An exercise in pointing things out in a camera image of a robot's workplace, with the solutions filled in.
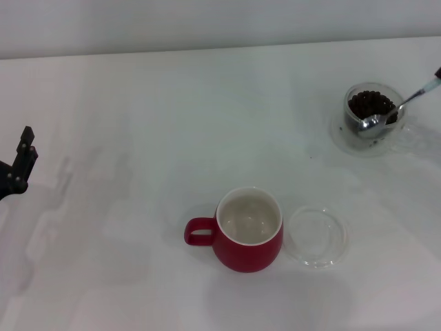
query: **red mug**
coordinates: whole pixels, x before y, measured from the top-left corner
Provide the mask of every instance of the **red mug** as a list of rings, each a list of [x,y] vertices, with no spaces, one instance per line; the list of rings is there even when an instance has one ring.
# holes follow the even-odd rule
[[[211,234],[193,234],[211,230]],[[269,266],[282,247],[283,216],[276,199],[259,188],[236,188],[225,195],[214,217],[188,222],[185,242],[213,246],[228,268],[255,272]]]

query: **mug rim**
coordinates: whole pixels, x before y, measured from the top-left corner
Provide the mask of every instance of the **mug rim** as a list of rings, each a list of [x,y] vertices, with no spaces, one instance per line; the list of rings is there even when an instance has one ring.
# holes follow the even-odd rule
[[[219,210],[222,209],[223,204],[225,204],[225,200],[227,200],[227,198],[229,196],[231,196],[233,193],[236,193],[238,191],[244,191],[244,190],[255,190],[255,191],[259,191],[263,194],[266,194],[277,206],[278,209],[278,217],[277,217],[277,221],[278,221],[278,227],[276,229],[276,231],[274,231],[274,233],[270,236],[270,238],[258,242],[258,243],[242,243],[240,241],[237,241],[233,238],[231,238],[222,228],[222,225],[219,221]],[[259,246],[259,245],[263,245],[264,243],[267,243],[269,241],[271,241],[272,239],[274,239],[274,237],[280,232],[280,229],[282,228],[282,224],[283,224],[283,213],[282,213],[282,208],[280,208],[279,203],[277,202],[276,198],[274,197],[274,195],[272,195],[271,193],[269,193],[266,190],[263,190],[261,188],[257,188],[256,186],[249,186],[249,187],[244,187],[244,188],[235,188],[231,191],[229,191],[219,202],[218,207],[216,209],[216,222],[218,223],[218,227],[220,229],[220,231],[222,231],[222,233],[231,241],[233,241],[234,243],[237,243],[238,245],[243,245],[243,246]]]

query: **glass saucer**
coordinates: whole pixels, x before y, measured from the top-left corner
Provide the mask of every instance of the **glass saucer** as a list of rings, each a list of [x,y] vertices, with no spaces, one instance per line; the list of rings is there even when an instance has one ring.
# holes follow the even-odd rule
[[[283,245],[302,264],[326,268],[339,262],[347,251],[347,224],[327,207],[305,206],[288,220]]]

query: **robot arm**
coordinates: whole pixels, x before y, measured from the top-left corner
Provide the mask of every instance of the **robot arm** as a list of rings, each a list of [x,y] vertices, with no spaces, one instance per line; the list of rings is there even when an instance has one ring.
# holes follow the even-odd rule
[[[39,157],[34,146],[34,133],[27,126],[21,135],[14,163],[8,165],[0,161],[0,200],[11,194],[23,194],[28,189],[28,179]]]

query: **spoon handle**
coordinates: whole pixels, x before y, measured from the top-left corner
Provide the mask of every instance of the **spoon handle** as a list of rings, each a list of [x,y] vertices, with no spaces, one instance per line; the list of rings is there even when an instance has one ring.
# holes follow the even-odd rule
[[[435,88],[437,88],[440,85],[441,85],[441,79],[439,79],[439,78],[432,79],[430,82],[428,82],[426,85],[424,85],[422,87],[422,89],[416,91],[409,98],[404,100],[397,108],[399,108],[400,106],[403,106],[404,104],[408,103],[410,100],[412,100],[416,97],[419,97],[423,94],[426,94],[427,92],[434,90]]]

